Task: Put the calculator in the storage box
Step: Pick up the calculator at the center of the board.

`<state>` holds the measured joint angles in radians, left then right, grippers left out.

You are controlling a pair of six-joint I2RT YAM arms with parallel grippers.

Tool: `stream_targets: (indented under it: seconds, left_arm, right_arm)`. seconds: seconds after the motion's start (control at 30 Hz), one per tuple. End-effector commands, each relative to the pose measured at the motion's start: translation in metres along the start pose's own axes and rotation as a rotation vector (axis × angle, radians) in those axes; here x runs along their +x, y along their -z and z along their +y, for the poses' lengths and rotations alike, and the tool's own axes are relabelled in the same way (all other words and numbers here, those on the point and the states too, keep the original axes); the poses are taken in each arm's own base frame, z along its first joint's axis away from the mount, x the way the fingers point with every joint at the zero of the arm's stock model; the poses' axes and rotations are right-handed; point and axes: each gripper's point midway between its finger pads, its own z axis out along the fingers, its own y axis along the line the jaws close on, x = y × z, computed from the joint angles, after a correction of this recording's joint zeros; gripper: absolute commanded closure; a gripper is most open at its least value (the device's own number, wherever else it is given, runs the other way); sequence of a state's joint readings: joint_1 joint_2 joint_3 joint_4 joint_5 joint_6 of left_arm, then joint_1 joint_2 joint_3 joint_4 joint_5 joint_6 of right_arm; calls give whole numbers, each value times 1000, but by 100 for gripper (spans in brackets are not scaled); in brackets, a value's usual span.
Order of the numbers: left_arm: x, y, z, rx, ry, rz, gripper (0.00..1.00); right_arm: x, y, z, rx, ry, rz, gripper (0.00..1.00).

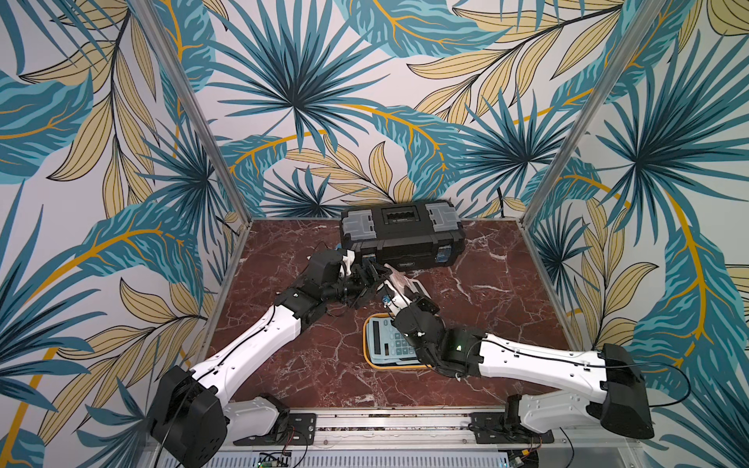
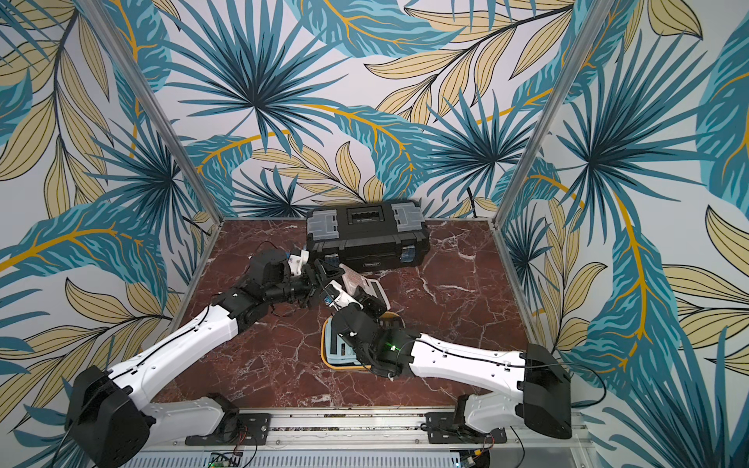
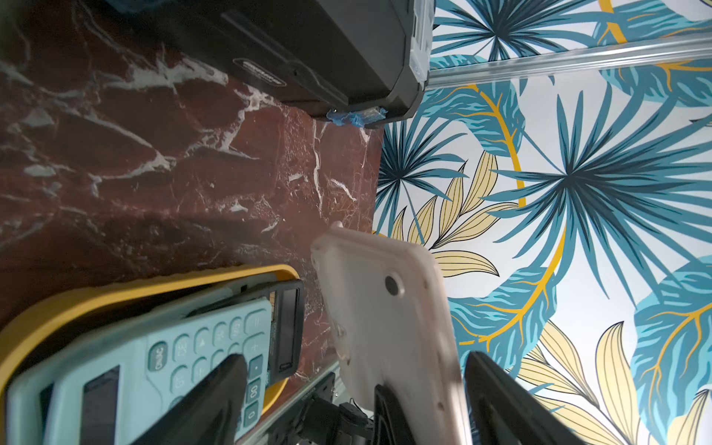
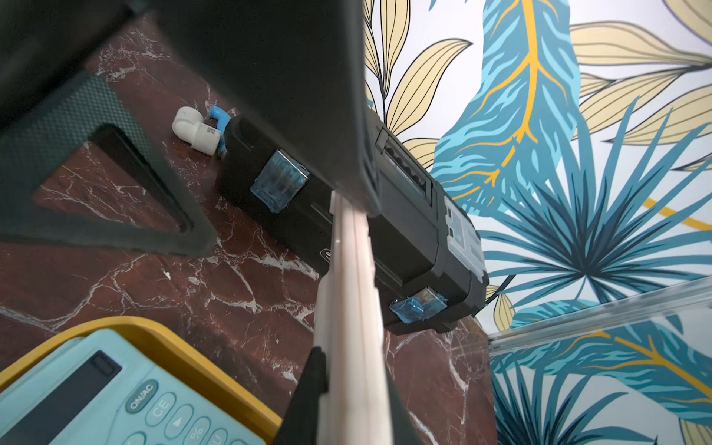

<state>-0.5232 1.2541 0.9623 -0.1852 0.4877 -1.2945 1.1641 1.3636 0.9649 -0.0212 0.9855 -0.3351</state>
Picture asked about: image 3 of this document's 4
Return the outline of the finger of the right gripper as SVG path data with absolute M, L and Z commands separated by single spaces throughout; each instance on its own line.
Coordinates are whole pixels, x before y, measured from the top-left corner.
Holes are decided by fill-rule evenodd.
M 375 387 L 374 445 L 415 445 L 415 439 L 395 393 Z

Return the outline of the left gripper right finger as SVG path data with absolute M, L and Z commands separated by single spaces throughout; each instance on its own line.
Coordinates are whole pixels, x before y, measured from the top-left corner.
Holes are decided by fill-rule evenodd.
M 469 354 L 464 378 L 476 444 L 582 443 L 484 352 Z

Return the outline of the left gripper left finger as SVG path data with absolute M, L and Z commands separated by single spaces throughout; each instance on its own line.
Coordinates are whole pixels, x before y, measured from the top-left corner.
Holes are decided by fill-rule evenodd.
M 136 444 L 233 444 L 247 388 L 244 356 L 231 354 Z

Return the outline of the yellow plastic tray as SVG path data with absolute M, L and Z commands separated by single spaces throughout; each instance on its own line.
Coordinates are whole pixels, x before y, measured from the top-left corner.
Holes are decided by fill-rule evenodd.
M 149 302 L 155 296 L 258 274 L 274 274 L 278 281 L 300 277 L 293 267 L 286 264 L 243 264 L 156 276 L 103 287 L 72 289 L 37 302 L 10 320 L 1 330 L 1 429 L 6 429 L 7 384 L 27 357 L 63 326 L 97 311 L 132 309 L 139 303 Z

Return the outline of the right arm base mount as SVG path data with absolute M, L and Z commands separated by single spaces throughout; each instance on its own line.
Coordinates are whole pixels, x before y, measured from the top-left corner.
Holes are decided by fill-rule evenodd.
M 240 444 L 371 444 L 372 415 L 350 398 L 333 363 L 282 395 Z

